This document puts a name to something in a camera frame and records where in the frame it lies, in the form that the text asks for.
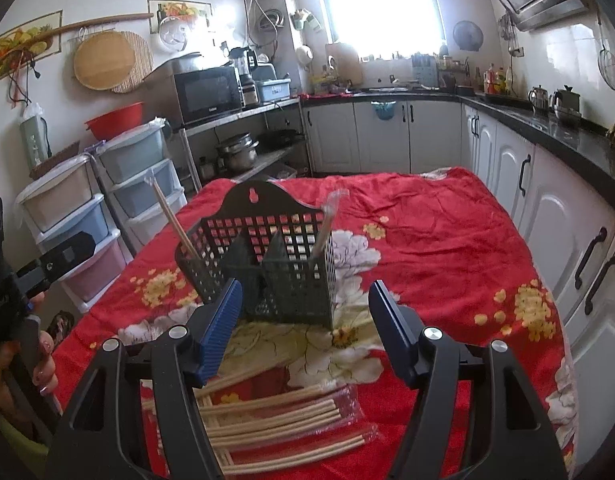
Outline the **person's left hand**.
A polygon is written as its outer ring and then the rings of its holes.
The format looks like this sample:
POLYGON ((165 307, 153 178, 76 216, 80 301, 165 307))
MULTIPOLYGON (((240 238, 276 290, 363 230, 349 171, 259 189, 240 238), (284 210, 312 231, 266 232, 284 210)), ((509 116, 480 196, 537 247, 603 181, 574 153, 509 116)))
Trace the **person's left hand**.
MULTIPOLYGON (((20 343, 17 341, 6 341, 0 344, 0 400, 9 397, 9 388, 4 379, 4 370, 9 367, 12 359, 20 351, 20 343)), ((58 385, 56 376, 56 364, 52 353, 54 351, 54 341, 49 333, 41 330, 38 333, 38 364, 32 372, 32 382, 40 390, 41 396, 48 396, 58 385)))

